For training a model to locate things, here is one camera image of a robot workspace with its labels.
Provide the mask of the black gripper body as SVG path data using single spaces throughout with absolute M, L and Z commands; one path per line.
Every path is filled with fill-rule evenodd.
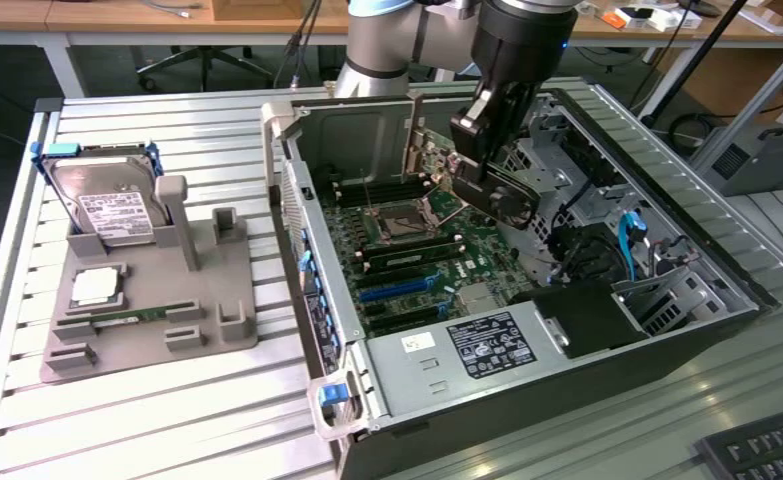
M 545 82 L 557 72 L 577 19 L 574 1 L 483 1 L 471 45 L 482 84 Z

